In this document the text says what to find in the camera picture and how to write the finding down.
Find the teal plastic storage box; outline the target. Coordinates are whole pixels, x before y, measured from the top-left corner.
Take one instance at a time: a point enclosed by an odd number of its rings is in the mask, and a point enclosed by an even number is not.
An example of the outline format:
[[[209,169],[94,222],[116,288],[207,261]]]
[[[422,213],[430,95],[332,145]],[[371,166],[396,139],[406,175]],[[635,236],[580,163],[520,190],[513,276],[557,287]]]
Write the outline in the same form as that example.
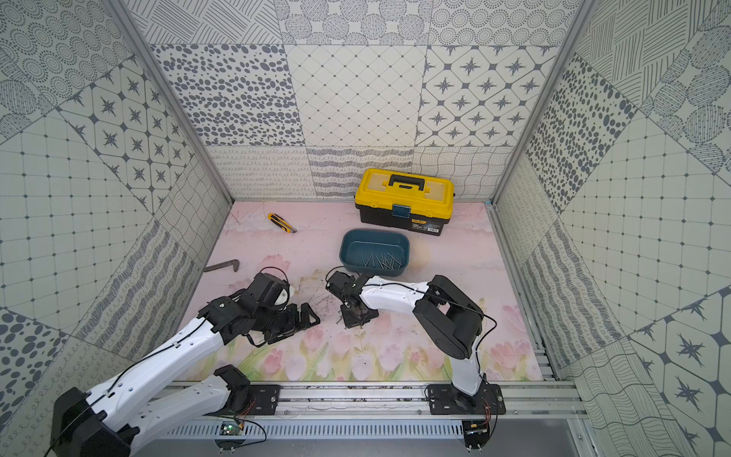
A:
[[[339,258],[350,272],[384,277],[400,276],[409,264],[409,240],[397,232],[356,228],[347,232]]]

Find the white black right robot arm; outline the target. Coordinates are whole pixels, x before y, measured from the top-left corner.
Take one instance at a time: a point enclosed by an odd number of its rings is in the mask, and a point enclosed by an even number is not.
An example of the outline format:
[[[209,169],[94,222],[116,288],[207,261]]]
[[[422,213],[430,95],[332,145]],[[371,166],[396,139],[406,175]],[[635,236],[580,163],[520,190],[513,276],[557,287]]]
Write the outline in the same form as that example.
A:
[[[427,282],[409,283],[333,272],[326,279],[326,289],[340,300],[347,328],[362,327],[382,310],[411,315],[450,359],[455,390],[474,397],[485,384],[478,348],[498,322],[447,277],[436,275]]]

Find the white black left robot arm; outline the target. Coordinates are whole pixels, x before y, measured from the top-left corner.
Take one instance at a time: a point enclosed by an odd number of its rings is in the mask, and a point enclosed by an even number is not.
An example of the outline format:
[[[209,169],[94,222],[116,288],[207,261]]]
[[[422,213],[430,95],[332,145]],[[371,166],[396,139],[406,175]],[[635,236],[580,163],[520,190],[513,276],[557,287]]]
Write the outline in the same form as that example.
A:
[[[237,420],[276,411],[279,387],[255,388],[226,365],[198,384],[161,398],[180,374],[239,337],[261,333],[271,345],[320,323],[309,304],[289,301],[290,285],[266,272],[208,302],[159,348],[90,390],[71,388],[53,405],[49,451],[57,456],[131,456],[166,432],[203,415]]]

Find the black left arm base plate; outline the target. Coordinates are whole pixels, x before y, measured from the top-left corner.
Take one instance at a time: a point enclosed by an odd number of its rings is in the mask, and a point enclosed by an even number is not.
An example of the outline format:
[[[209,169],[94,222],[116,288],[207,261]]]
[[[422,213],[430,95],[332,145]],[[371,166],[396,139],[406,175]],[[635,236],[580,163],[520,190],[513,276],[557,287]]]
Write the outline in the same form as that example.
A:
[[[220,413],[230,416],[274,416],[282,387],[274,384],[254,384],[234,388]]]

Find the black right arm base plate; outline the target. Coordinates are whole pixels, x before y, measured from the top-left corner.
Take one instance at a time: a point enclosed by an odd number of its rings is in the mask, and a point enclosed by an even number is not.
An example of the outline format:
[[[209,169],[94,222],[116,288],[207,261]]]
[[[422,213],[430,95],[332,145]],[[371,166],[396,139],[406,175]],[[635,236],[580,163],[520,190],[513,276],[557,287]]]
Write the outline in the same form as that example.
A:
[[[426,386],[426,400],[432,415],[505,415],[501,387],[483,382],[474,395],[467,395],[451,384]]]

